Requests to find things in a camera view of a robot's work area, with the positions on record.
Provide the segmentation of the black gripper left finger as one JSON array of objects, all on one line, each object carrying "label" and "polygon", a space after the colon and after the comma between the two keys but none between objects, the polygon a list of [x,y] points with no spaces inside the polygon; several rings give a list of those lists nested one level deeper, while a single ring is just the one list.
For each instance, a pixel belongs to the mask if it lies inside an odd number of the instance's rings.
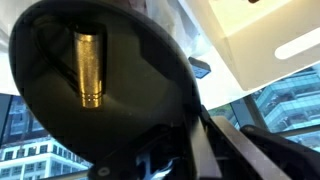
[{"label": "black gripper left finger", "polygon": [[218,180],[222,177],[221,170],[205,131],[207,124],[208,119],[203,106],[191,115],[188,115],[188,119],[186,120],[194,180]]}]

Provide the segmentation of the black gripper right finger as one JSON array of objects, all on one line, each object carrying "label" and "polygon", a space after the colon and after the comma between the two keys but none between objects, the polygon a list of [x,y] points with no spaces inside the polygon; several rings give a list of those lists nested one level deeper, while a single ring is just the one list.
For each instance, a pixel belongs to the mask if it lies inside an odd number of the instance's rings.
[{"label": "black gripper right finger", "polygon": [[224,116],[212,116],[214,126],[231,147],[252,167],[262,180],[291,180],[252,141],[238,131]]}]

